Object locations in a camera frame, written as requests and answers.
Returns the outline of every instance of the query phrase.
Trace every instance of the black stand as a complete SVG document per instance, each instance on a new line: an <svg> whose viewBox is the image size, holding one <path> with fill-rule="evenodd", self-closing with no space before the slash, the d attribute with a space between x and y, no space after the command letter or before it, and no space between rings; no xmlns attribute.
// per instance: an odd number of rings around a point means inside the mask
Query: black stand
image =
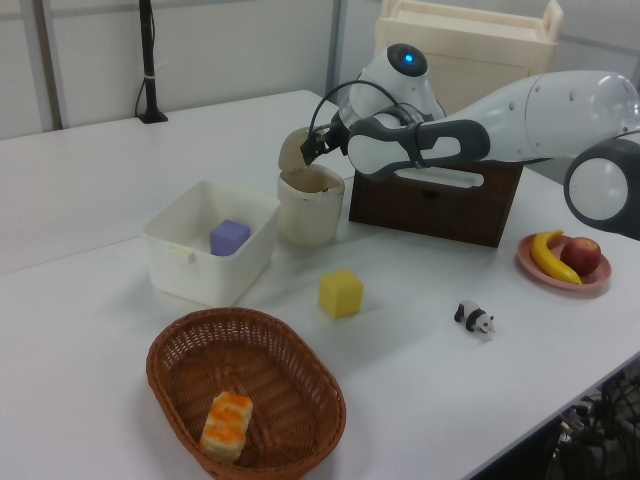
<svg viewBox="0 0 640 480"><path fill-rule="evenodd" d="M142 59L144 61L144 89L147 95L147 110L145 113L138 115L138 118L143 123L166 122L167 116L158 109L158 101L156 99L151 0L140 0L140 32L142 33Z"/></svg>

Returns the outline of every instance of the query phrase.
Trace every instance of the brown woven basket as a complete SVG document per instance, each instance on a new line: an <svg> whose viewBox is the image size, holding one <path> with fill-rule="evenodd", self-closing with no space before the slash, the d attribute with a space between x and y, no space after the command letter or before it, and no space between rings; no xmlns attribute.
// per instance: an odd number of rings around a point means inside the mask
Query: brown woven basket
<svg viewBox="0 0 640 480"><path fill-rule="evenodd" d="M335 378L284 322L245 308L194 312L153 342L147 377L169 424L218 480L300 478L335 448L346 406ZM198 446L213 398L253 400L247 443L234 464Z"/></svg>

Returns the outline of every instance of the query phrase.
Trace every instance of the white cup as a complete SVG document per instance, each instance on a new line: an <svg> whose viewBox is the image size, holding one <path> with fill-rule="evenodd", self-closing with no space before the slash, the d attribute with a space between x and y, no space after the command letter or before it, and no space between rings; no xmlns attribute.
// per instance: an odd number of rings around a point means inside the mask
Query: white cup
<svg viewBox="0 0 640 480"><path fill-rule="evenodd" d="M344 180L322 165L309 165L296 172L281 172L279 229L298 245L317 246L336 235Z"/></svg>

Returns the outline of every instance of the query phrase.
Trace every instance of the plastic fruit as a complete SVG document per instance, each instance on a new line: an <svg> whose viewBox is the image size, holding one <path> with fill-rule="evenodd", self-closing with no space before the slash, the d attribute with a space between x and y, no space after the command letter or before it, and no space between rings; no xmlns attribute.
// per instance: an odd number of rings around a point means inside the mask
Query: plastic fruit
<svg viewBox="0 0 640 480"><path fill-rule="evenodd" d="M601 255L600 245L595 241L586 237L576 237L569 240L562 248L560 260L583 277L598 268Z"/></svg>
<svg viewBox="0 0 640 480"><path fill-rule="evenodd" d="M531 243L531 257L540 269L551 278L581 285L582 280L576 271L549 250L549 242L560 235L562 235L562 230L537 233Z"/></svg>

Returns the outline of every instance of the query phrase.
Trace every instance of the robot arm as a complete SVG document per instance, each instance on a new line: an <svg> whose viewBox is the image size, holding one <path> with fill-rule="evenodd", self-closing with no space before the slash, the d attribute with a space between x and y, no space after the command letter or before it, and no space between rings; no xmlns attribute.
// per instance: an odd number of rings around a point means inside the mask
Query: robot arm
<svg viewBox="0 0 640 480"><path fill-rule="evenodd" d="M397 104L354 84L329 131L310 139L339 146L356 170L376 180L407 168L577 157L565 180L574 215L640 239L640 133L634 133L640 101L629 80L594 71L533 76L445 117L428 74L420 51L390 46L360 79L382 87ZM315 158L308 152L307 164Z"/></svg>

